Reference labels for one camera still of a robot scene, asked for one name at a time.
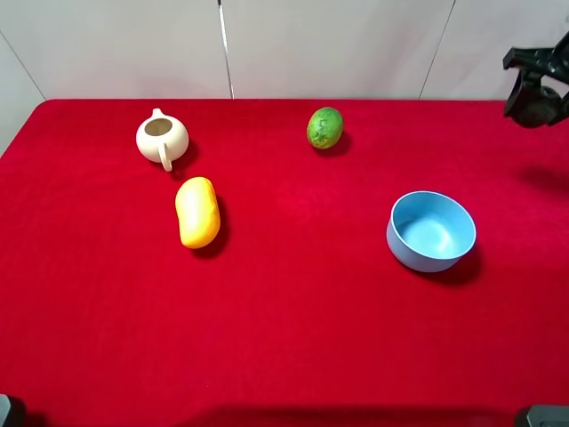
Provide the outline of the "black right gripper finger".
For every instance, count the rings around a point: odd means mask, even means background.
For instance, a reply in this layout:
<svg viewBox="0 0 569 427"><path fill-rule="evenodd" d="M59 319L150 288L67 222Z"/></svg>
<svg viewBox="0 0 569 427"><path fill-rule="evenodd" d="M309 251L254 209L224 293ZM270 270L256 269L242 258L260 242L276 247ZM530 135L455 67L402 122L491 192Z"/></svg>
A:
<svg viewBox="0 0 569 427"><path fill-rule="evenodd" d="M560 100L557 114L550 121L551 125L556 125L566 120L569 117L569 92L567 92L564 97Z"/></svg>

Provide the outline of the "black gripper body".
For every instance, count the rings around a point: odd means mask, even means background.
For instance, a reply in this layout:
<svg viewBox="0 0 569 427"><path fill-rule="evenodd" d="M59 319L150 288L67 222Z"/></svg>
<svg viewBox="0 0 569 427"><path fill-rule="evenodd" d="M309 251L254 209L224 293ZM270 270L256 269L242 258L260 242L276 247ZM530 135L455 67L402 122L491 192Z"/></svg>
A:
<svg viewBox="0 0 569 427"><path fill-rule="evenodd" d="M531 89L545 88L554 93L550 85L544 85L541 80L553 81L568 87L568 33L565 33L553 47L519 48L512 47L502 59L504 70L515 69L517 79L512 93L517 93L522 87Z"/></svg>

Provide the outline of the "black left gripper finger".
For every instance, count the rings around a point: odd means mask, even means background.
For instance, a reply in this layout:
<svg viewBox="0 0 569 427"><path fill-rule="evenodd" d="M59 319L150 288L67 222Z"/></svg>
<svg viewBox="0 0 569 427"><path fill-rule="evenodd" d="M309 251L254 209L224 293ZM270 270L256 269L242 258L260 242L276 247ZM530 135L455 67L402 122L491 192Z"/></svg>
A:
<svg viewBox="0 0 569 427"><path fill-rule="evenodd" d="M522 117L526 109L525 79L517 76L512 91L504 105L505 117Z"/></svg>

